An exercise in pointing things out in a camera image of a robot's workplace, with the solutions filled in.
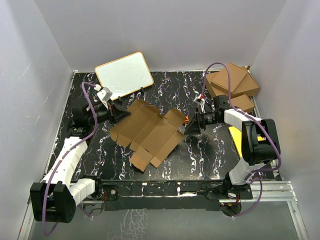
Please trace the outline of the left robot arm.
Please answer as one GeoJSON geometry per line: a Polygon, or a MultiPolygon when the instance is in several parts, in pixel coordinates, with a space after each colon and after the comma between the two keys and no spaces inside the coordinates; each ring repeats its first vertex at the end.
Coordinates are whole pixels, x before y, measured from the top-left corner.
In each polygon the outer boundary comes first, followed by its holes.
{"type": "Polygon", "coordinates": [[[95,103],[73,108],[72,120],[58,158],[41,182],[30,188],[34,219],[38,222],[69,223],[76,207],[86,198],[97,200],[103,195],[99,177],[86,175],[71,183],[76,167],[88,149],[98,125],[105,121],[115,125],[131,113],[113,103],[95,103]]]}

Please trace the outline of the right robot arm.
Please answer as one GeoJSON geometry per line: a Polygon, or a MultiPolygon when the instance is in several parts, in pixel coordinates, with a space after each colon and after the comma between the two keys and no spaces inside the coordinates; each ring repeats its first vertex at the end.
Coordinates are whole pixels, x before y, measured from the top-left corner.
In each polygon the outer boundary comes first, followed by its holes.
{"type": "Polygon", "coordinates": [[[196,109],[195,115],[185,126],[185,135],[199,135],[207,125],[225,123],[241,132],[241,154],[239,162],[229,171],[220,185],[206,186],[207,192],[235,198],[252,183],[256,172],[265,170],[265,165],[278,159],[280,146],[274,120],[261,119],[233,108],[226,95],[213,98],[214,110],[204,112],[196,109]]]}

